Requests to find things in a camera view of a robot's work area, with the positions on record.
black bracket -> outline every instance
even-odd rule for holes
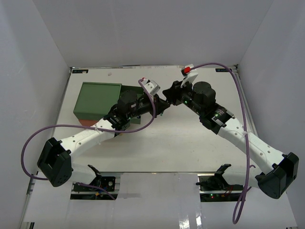
[[[279,199],[289,185],[296,179],[299,158],[294,153],[283,154],[284,159],[279,165],[273,164],[273,170],[261,173],[255,178],[259,188],[269,197]]]
[[[64,184],[72,175],[70,153],[54,137],[43,147],[37,165],[54,187]]]
[[[214,173],[214,176],[208,177],[200,176],[199,182],[196,185],[200,185],[200,190],[224,190],[229,187],[229,184],[223,178],[224,171],[230,167],[231,164],[224,164]]]

white table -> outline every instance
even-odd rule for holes
[[[229,109],[242,121],[236,86],[229,73],[215,69],[198,69],[197,81],[207,81],[216,90],[216,101]],[[156,81],[162,90],[173,81],[182,80],[177,67],[136,69],[89,69],[88,73],[71,74],[62,103],[58,124],[79,125],[73,109],[83,82],[122,83],[137,86],[142,77]],[[142,116],[144,125],[150,114]],[[81,130],[57,128],[56,139],[71,136]],[[143,131],[124,134],[102,142],[75,160],[76,163],[93,165],[100,171],[111,172],[204,172],[216,171],[225,163],[244,166],[245,155],[235,146],[207,130],[199,117],[184,105],[172,106],[163,116]]]
[[[198,72],[199,76],[196,81],[209,82],[216,90],[217,103],[228,108],[239,120],[242,120],[237,90],[229,73],[216,73],[215,69],[208,68],[198,69]],[[79,124],[73,114],[73,109],[83,82],[137,85],[137,80],[142,77],[155,80],[161,86],[161,91],[169,88],[173,81],[182,79],[180,69],[176,66],[89,69],[88,73],[71,74],[57,123]],[[142,125],[150,118],[149,114],[143,115]],[[250,126],[253,125],[251,119],[248,120]],[[54,136],[61,139],[79,131],[81,130],[57,128]],[[209,172],[217,170],[224,163],[244,167],[245,155],[226,140],[206,130],[196,114],[186,106],[180,105],[166,110],[162,117],[158,117],[151,126],[141,132],[118,136],[88,150],[77,159],[77,162],[84,165],[91,164],[100,171],[108,172]],[[176,179],[174,176],[169,176],[170,179]],[[235,226],[232,224],[235,202],[196,204],[199,194],[196,194],[198,188],[194,192],[192,179],[192,177],[186,179],[185,176],[178,179],[182,183],[177,186],[176,190],[178,192],[181,188],[185,188],[182,193],[189,193],[195,210],[188,209],[193,205],[188,205],[189,201],[185,202],[184,198],[180,200],[178,206],[182,207],[182,210],[185,208],[187,211],[200,211],[205,229],[284,229],[296,226],[286,193],[279,200],[274,200],[259,189],[253,188],[247,195],[241,220]],[[122,180],[130,185],[131,189],[134,188],[134,185],[141,185],[139,183],[131,184],[134,179],[128,180],[128,177],[121,179],[121,182]],[[176,228],[171,215],[160,213],[159,210],[162,209],[156,204],[159,201],[161,208],[169,208],[170,204],[164,205],[164,202],[172,196],[169,195],[164,199],[164,195],[168,192],[163,192],[163,189],[169,188],[170,185],[174,187],[174,183],[152,179],[146,185],[151,185],[151,188],[147,188],[145,192],[152,190],[153,196],[155,192],[158,192],[159,196],[163,198],[147,200],[134,198],[119,201],[70,200],[72,183],[67,182],[59,188],[52,188],[49,182],[36,181],[24,221],[35,222],[34,229],[59,227],[110,229],[124,228],[124,226],[143,228],[146,222],[149,224],[149,228]],[[170,206],[175,210],[174,202],[171,202]]]

white wall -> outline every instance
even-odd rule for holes
[[[53,124],[69,76],[32,0],[0,1],[0,228],[17,228],[29,178],[20,166],[20,152],[37,129]],[[26,153],[34,172],[49,137],[43,133]]]
[[[239,63],[273,0],[34,0],[69,66]]]
[[[299,228],[305,228],[304,1],[273,2],[241,61],[240,76],[259,136],[300,158],[287,193]]]

white tabletop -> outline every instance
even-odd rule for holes
[[[216,90],[216,102],[242,121],[236,86],[229,73],[217,73],[213,68],[198,69],[197,81],[206,81]],[[58,118],[58,124],[79,125],[73,109],[83,82],[122,83],[137,86],[138,80],[156,81],[162,90],[173,81],[182,80],[177,67],[133,69],[89,69],[88,73],[71,74]],[[150,114],[142,116],[144,125]],[[54,137],[59,140],[81,129],[57,128]],[[102,142],[76,159],[77,163],[93,165],[100,171],[112,172],[207,172],[216,171],[222,164],[244,166],[245,155],[231,143],[207,130],[199,117],[184,105],[172,106],[163,116],[143,131],[123,134]]]

red object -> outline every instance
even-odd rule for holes
[[[190,70],[191,70],[191,68],[190,68],[190,67],[187,67],[187,68],[184,69],[184,73],[187,74],[187,73],[190,72]]]
[[[93,126],[94,124],[96,124],[98,122],[95,120],[83,120],[83,119],[79,119],[78,121],[80,122],[81,125],[84,125],[84,126]]]

